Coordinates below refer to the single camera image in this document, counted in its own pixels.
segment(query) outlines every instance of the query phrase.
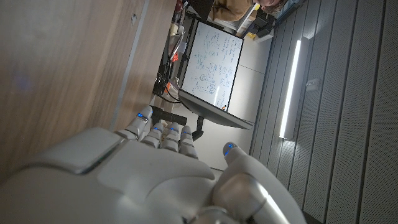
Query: acoustic wall panel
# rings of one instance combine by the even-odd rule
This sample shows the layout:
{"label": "acoustic wall panel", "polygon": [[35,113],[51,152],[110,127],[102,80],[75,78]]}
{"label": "acoustic wall panel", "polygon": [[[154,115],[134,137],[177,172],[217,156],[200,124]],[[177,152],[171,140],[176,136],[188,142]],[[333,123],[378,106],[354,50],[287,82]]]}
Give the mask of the acoustic wall panel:
{"label": "acoustic wall panel", "polygon": [[387,0],[360,223],[398,223],[397,12]]}
{"label": "acoustic wall panel", "polygon": [[264,124],[264,131],[262,132],[262,138],[261,138],[261,142],[259,144],[259,147],[261,149],[259,161],[262,164],[264,164],[265,166],[267,165],[267,161],[268,161],[269,148],[264,147],[263,143],[264,143],[264,138],[266,135],[266,124],[267,124],[267,119],[268,119],[268,114],[269,114],[269,109],[270,109],[269,105],[271,103],[272,91],[274,89],[275,75],[276,75],[276,71],[278,68],[280,51],[282,49],[285,27],[286,27],[286,22],[281,23],[281,25],[278,27],[278,36],[275,37],[276,38],[275,50],[274,50],[275,61],[274,61],[274,59],[272,60],[271,67],[269,70],[269,78],[267,81],[266,94],[264,95],[264,102],[263,102],[263,108],[262,108],[263,112],[261,114],[261,118],[262,118],[261,123]]}
{"label": "acoustic wall panel", "polygon": [[[275,28],[274,30],[274,35],[278,35],[278,28]],[[259,103],[259,109],[257,112],[256,116],[256,125],[254,126],[254,134],[253,134],[253,139],[251,143],[251,151],[250,155],[254,157],[255,159],[259,160],[260,159],[260,152],[261,152],[261,144],[262,144],[262,139],[264,137],[264,130],[266,128],[266,123],[261,122],[262,121],[262,109],[264,107],[264,98],[266,95],[266,86],[268,82],[268,77],[269,77],[269,71],[270,71],[270,64],[272,63],[272,60],[274,58],[274,52],[275,52],[275,38],[272,38],[272,43],[271,43],[271,51],[268,57],[268,62],[267,62],[267,69],[266,69],[266,74],[264,77],[264,83],[262,86],[261,90],[261,98],[260,98],[260,103]]]}
{"label": "acoustic wall panel", "polygon": [[265,153],[267,153],[266,150],[268,149],[269,156],[268,156],[267,168],[274,175],[276,175],[276,173],[277,173],[277,163],[279,160],[280,145],[276,146],[276,147],[278,147],[278,149],[274,149],[274,150],[272,150],[271,145],[272,145],[272,138],[273,138],[273,135],[275,132],[275,121],[277,118],[280,96],[282,93],[282,87],[283,87],[283,84],[285,81],[287,83],[289,82],[289,78],[286,78],[289,75],[285,75],[285,71],[286,71],[286,67],[287,67],[287,59],[289,56],[290,44],[291,44],[291,40],[292,40],[295,15],[296,15],[296,12],[294,12],[286,20],[285,34],[284,34],[284,39],[283,39],[283,43],[282,43],[282,48],[280,50],[278,69],[277,69],[276,76],[275,76],[274,89],[272,91],[271,103],[269,106],[268,119],[267,119],[267,124],[266,124],[266,132],[265,132],[264,140],[263,140],[263,144],[262,144],[263,150]]}
{"label": "acoustic wall panel", "polygon": [[[302,7],[297,9],[297,14],[294,22],[294,30],[293,30],[293,35],[292,35],[292,43],[290,45],[290,52],[289,52],[289,59],[287,61],[287,66],[286,66],[286,77],[288,77],[288,80],[284,82],[284,88],[286,89],[287,86],[289,85],[289,79],[290,79],[290,71],[292,69],[292,64],[293,64],[293,57],[294,57],[294,52],[295,52],[295,44],[297,43],[297,40],[299,40],[303,34],[303,27],[304,27],[304,22],[305,22],[305,15],[307,13],[307,7],[308,7],[308,1],[303,4]],[[275,145],[275,140],[278,141],[278,144],[281,144],[281,150],[280,150],[280,156],[279,156],[279,165],[278,165],[278,171],[277,171],[277,178],[279,181],[287,188],[289,184],[289,179],[290,179],[290,171],[292,168],[292,163],[293,163],[293,153],[294,153],[294,144],[293,147],[286,147],[285,142],[287,140],[283,140],[279,137],[279,132],[280,132],[280,123],[281,119],[283,116],[283,110],[284,110],[284,103],[286,100],[286,91],[282,91],[280,102],[279,102],[279,110],[278,110],[278,115],[277,115],[277,121],[275,123],[275,131],[274,131],[274,138],[273,138],[273,145]]]}
{"label": "acoustic wall panel", "polygon": [[328,205],[355,11],[356,1],[338,1],[336,5],[323,81],[304,206],[321,222]]}
{"label": "acoustic wall panel", "polygon": [[[339,2],[343,5],[345,16],[345,28],[339,30],[349,31],[354,13],[346,10],[355,10],[355,1]],[[363,160],[366,149],[369,129],[369,115],[373,97],[374,77],[377,68],[377,55],[379,52],[379,34],[381,30],[383,4],[374,5],[374,1],[359,0],[356,23],[352,40],[351,57],[349,60],[346,91],[341,113],[340,131],[336,147],[335,165],[330,189],[330,199],[327,211],[327,223],[356,223],[358,200],[361,188],[361,176],[363,173]],[[347,40],[340,40],[337,45],[343,44],[340,51],[348,48]],[[328,167],[321,168],[320,173],[326,172]],[[320,184],[327,181],[316,178]],[[318,197],[323,197],[321,191],[325,191],[322,185],[317,186]]]}
{"label": "acoustic wall panel", "polygon": [[254,142],[254,152],[256,152],[253,156],[261,161],[261,152],[262,152],[262,140],[264,139],[264,132],[266,130],[266,123],[267,123],[267,117],[268,117],[268,110],[269,110],[269,102],[271,101],[271,95],[272,95],[272,89],[274,87],[274,81],[275,81],[275,74],[276,74],[276,68],[278,65],[279,61],[279,55],[280,55],[280,48],[282,47],[282,37],[285,32],[285,23],[282,23],[278,28],[276,35],[274,37],[274,43],[273,43],[273,48],[274,48],[274,53],[272,54],[272,60],[270,61],[270,64],[268,65],[268,75],[267,75],[267,83],[265,85],[264,89],[264,97],[262,100],[262,105],[261,105],[261,113],[260,113],[260,119],[258,122],[258,134],[256,137],[256,141]]}
{"label": "acoustic wall panel", "polygon": [[[333,25],[333,20],[335,15],[335,6],[336,6],[336,0],[322,1],[321,3],[318,26],[317,26],[317,34],[315,35],[314,50],[312,53],[310,73],[308,74],[309,80],[313,78],[319,78],[321,80],[320,81],[321,86],[323,86],[322,83],[326,70],[326,62],[328,60],[330,39],[331,39],[331,28]],[[301,126],[303,125],[307,126],[304,127],[304,129],[308,128],[307,132],[305,133],[306,137],[303,138],[303,140],[306,140],[308,142],[303,142],[302,140],[300,140],[299,136],[297,140],[298,144],[304,143],[305,145],[311,145],[311,147],[313,147],[313,140],[314,140],[315,131],[317,129],[317,121],[318,121],[317,117],[318,117],[319,103],[320,103],[320,98],[322,96],[322,91],[323,88],[320,88],[318,91],[309,91],[305,96],[304,110],[306,113],[304,114],[311,119],[311,122],[308,123],[301,122]],[[316,171],[317,171],[316,168],[314,169],[310,165],[309,174]],[[312,199],[312,189],[314,189],[312,187],[312,185],[314,184],[313,179],[310,179],[308,177],[307,181],[308,182],[305,193],[306,197],[304,203],[304,211],[306,211],[308,214],[312,215],[314,218],[322,222],[323,211],[320,212],[322,208],[320,208],[318,204],[307,202],[307,200]]]}
{"label": "acoustic wall panel", "polygon": [[[310,46],[313,46],[313,50],[310,54],[311,60],[307,62],[309,64],[308,71],[311,70],[312,58],[316,57],[314,56],[314,35],[317,29],[319,11],[320,0],[308,0],[307,16],[305,19],[305,25],[303,30],[303,36],[308,38],[310,40]],[[309,76],[308,74],[308,79],[313,79],[314,77],[316,76],[313,73],[311,73],[311,76]],[[296,199],[296,202],[301,207],[303,207],[304,203],[304,193],[307,183],[307,175],[310,165],[313,139],[313,136],[311,134],[307,135],[307,133],[311,133],[311,124],[314,120],[313,116],[311,116],[311,114],[309,113],[309,111],[312,111],[313,109],[312,107],[309,107],[309,105],[311,105],[311,102],[309,102],[310,98],[307,97],[308,93],[310,92],[306,92],[303,102],[303,112],[298,130],[298,140],[296,143],[296,150],[289,185],[289,192],[292,194],[293,198]]]}

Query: desk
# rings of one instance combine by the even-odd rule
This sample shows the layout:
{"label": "desk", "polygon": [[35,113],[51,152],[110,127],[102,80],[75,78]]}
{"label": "desk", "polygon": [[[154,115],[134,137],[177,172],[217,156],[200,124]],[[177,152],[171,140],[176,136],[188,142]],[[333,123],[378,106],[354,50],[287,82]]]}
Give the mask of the desk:
{"label": "desk", "polygon": [[19,161],[86,128],[125,127],[149,103],[175,3],[2,1],[0,181]]}

